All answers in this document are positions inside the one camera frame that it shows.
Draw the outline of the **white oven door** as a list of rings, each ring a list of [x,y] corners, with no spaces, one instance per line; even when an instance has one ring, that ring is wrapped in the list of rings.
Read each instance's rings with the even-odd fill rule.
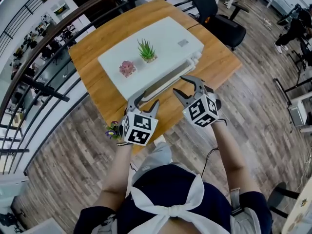
[[[164,90],[179,80],[181,75],[186,75],[196,68],[199,60],[196,58],[188,58],[179,66],[175,67],[169,73],[163,75],[157,81],[153,82],[148,88],[145,89],[146,93],[141,99],[139,105],[147,103],[154,99],[157,95],[161,94]]]

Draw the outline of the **black office chair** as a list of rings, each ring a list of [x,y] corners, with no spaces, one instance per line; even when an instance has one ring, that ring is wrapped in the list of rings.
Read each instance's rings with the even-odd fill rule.
[[[215,0],[192,1],[199,12],[197,21],[234,51],[246,35],[246,29],[234,22],[234,18],[240,10],[248,13],[249,9],[235,2],[235,10],[230,17],[227,17],[217,13],[218,7]]]

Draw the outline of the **wooden table with white legs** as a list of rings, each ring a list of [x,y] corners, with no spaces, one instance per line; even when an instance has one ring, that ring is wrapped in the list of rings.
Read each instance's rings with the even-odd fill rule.
[[[217,89],[242,63],[221,41],[201,24],[164,0],[153,0],[105,23],[70,48],[70,57],[91,99],[107,123],[120,120],[126,100],[98,62],[98,56],[128,36],[165,17],[171,17],[203,44],[202,56],[191,75]]]

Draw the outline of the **person's left forearm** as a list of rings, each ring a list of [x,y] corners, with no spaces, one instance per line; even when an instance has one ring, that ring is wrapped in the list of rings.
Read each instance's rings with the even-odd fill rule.
[[[132,144],[118,146],[104,185],[93,206],[107,207],[117,211],[126,198]]]

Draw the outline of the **white computer tower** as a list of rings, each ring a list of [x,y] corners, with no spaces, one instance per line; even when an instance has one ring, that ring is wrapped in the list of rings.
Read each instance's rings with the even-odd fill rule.
[[[292,102],[291,105],[288,106],[288,110],[295,127],[301,127],[306,124],[308,114],[301,100]]]

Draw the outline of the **pale round table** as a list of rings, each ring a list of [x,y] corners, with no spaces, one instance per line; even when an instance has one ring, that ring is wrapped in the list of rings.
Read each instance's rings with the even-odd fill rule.
[[[312,176],[289,213],[281,234],[312,234]]]

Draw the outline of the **person's right forearm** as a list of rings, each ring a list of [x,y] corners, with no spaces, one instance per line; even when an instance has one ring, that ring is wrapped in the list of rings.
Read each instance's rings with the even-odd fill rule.
[[[237,141],[229,132],[226,123],[224,121],[216,121],[211,127],[218,144],[229,189],[239,189],[242,194],[246,192],[261,192],[249,171]]]

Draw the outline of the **black railing with brown handrail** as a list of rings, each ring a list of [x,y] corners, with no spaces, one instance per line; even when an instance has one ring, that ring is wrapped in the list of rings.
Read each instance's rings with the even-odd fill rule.
[[[88,29],[94,25],[103,25],[120,14],[132,10],[136,7],[136,1],[138,0],[89,0],[71,12],[35,47],[25,65],[14,76],[0,106],[0,129],[5,130],[4,135],[0,136],[0,161],[4,162],[0,166],[1,174],[14,174],[17,171],[24,154],[29,152],[30,142],[42,124],[61,101],[70,101],[68,94],[80,82],[80,79],[77,79],[64,93],[59,92],[59,89],[77,72],[76,69],[72,69],[58,86],[51,86],[58,75],[73,63],[71,57],[58,66],[47,82],[40,83],[40,76],[52,63],[56,64],[64,53],[68,53],[68,50],[76,44],[77,38],[86,33]],[[65,40],[65,44],[51,55],[38,74],[33,78],[27,76],[26,69],[31,67],[35,58],[42,54],[49,43],[69,24],[89,10],[93,11],[94,20]]]

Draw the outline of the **white toaster oven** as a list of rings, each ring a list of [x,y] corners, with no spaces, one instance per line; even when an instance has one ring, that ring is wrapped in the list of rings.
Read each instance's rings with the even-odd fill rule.
[[[139,55],[138,40],[146,39],[156,51],[157,59],[146,63]],[[98,61],[125,100],[145,91],[153,82],[169,73],[188,58],[200,59],[204,45],[171,17],[161,19],[119,42]],[[119,72],[123,61],[131,61],[136,71],[128,78]]]

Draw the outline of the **white tied scarf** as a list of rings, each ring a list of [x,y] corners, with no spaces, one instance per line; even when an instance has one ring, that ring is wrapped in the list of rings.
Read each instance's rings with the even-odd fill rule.
[[[196,175],[190,186],[186,203],[182,205],[171,207],[154,205],[141,190],[135,187],[131,189],[131,195],[137,208],[155,216],[135,227],[128,234],[158,234],[171,217],[178,217],[192,223],[201,234],[230,234],[219,224],[191,212],[201,204],[204,197],[204,184],[200,175]]]

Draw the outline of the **purple flowers in white pot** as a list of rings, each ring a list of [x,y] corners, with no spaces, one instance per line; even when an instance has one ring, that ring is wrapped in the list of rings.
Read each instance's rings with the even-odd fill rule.
[[[107,131],[105,132],[106,136],[109,139],[120,140],[121,134],[119,132],[119,123],[117,121],[112,121],[106,126]]]

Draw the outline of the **green succulent in white pot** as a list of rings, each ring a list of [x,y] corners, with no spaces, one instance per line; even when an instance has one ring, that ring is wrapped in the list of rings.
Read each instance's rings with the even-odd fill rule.
[[[151,63],[157,59],[156,51],[146,39],[138,40],[139,55],[146,63]]]

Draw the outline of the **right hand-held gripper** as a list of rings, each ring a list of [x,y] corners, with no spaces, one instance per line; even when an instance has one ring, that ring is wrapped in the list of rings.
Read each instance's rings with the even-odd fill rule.
[[[173,88],[173,93],[184,106],[183,114],[187,120],[201,128],[211,125],[219,119],[218,111],[221,100],[213,89],[204,88],[203,81],[194,76],[182,75],[180,78],[194,86],[194,94],[186,95],[183,91]]]

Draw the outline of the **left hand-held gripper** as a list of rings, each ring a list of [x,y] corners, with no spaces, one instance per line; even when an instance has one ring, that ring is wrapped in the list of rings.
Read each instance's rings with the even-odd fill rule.
[[[145,93],[146,91],[138,91],[127,101],[127,109],[121,120],[121,137],[126,143],[146,146],[155,132],[160,102],[157,99],[148,111],[140,111],[138,105]]]

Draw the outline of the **person's grey trousers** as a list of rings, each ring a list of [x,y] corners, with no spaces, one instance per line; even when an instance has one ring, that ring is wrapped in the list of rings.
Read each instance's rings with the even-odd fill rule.
[[[172,152],[167,142],[161,140],[156,144],[156,148],[145,158],[137,172],[133,175],[132,184],[148,171],[160,166],[173,164],[183,169],[187,167],[181,163],[172,162]]]

